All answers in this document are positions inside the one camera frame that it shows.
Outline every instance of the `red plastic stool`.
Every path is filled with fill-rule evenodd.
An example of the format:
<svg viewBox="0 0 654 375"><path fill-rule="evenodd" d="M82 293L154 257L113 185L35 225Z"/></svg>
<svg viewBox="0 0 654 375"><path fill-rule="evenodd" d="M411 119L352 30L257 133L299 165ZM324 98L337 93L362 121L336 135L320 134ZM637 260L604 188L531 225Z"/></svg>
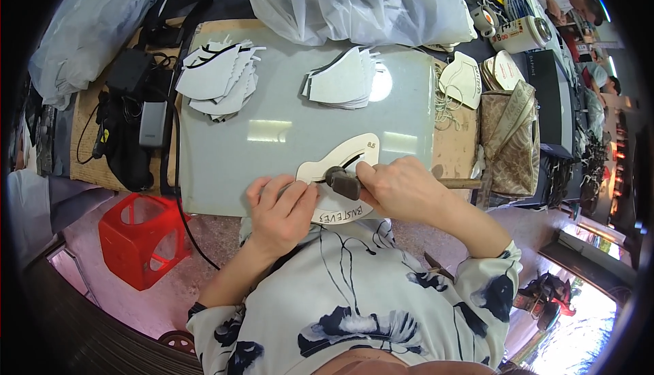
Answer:
<svg viewBox="0 0 654 375"><path fill-rule="evenodd" d="M145 200L148 204L159 207L162 212L143 223L135 224L136 199ZM121 213L126 208L128 223L124 223L121 218ZM191 220L189 216L184 216L187 221ZM175 200L132 193L102 216L97 230L105 264L113 274L137 290L149 289L191 254L190 249L184 248L184 224ZM154 251L159 242L172 231L175 231L175 255L165 259ZM161 266L153 270L151 259L161 263Z"/></svg>

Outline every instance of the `hammer head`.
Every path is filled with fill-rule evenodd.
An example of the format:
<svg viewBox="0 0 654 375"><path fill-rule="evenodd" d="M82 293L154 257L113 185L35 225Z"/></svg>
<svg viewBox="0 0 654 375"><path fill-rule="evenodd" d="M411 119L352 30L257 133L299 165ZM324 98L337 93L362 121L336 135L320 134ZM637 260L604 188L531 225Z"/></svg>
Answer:
<svg viewBox="0 0 654 375"><path fill-rule="evenodd" d="M331 167L325 172L325 182L334 192L351 200L359 200L361 182L356 176L349 175L342 167Z"/></svg>

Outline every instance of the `white cup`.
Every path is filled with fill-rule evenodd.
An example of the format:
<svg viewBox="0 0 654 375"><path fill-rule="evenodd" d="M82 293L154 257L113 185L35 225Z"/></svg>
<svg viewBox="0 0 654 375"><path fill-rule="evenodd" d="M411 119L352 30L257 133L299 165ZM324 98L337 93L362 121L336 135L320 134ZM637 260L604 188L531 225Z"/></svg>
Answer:
<svg viewBox="0 0 654 375"><path fill-rule="evenodd" d="M497 27L500 26L500 20L490 7L486 5L479 6L477 9L470 11L470 17L472 17L472 21L481 36L495 36Z"/></svg>

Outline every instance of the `wooden hammer handle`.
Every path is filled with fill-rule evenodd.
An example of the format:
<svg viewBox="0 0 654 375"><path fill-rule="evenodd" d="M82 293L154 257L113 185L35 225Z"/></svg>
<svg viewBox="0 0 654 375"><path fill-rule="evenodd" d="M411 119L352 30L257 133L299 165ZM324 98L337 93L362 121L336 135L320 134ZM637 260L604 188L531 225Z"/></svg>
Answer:
<svg viewBox="0 0 654 375"><path fill-rule="evenodd" d="M464 178L443 178L438 179L447 189L480 189L481 180L479 179L464 179Z"/></svg>

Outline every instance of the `floor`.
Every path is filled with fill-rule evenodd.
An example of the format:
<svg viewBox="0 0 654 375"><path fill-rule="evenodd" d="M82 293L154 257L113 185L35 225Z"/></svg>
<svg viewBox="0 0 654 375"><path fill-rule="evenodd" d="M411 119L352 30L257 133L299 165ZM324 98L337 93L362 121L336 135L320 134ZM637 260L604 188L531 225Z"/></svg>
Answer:
<svg viewBox="0 0 654 375"><path fill-rule="evenodd" d="M137 291L117 278L104 264L97 224L102 215L122 198L124 195L104 203L65 229L67 247L77 256L88 287L105 312L152 338L170 330L184 330L186 312L214 270L194 251L148 290ZM538 256L535 249L549 240L556 230L572 224L567 214L555 210L534 212L508 208L495 210L490 215L509 231L523 251L520 286L535 278L537 270L557 272L560 269ZM218 265L224 265L237 251L239 226L237 217L195 216L189 222L200 248ZM466 257L461 242L429 226L393 221L393 231L397 243L425 266L425 251L452 273ZM86 286L66 257L57 256L53 264L83 294ZM507 338L510 354L527 342L530 338L527 333L535 327L528 315L519 313L511 316L511 332Z"/></svg>

